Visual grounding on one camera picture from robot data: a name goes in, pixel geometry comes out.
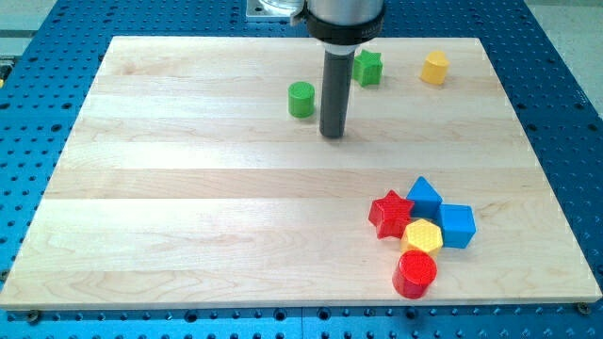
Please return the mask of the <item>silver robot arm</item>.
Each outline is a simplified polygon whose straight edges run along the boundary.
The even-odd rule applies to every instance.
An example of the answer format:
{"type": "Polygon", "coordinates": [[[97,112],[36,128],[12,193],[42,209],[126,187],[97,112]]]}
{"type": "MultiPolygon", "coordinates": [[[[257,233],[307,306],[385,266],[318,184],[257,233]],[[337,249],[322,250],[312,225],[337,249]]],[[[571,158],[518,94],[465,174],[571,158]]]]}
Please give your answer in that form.
{"type": "Polygon", "coordinates": [[[347,56],[382,31],[384,0],[305,0],[290,15],[290,24],[305,24],[325,51],[347,56]]]}

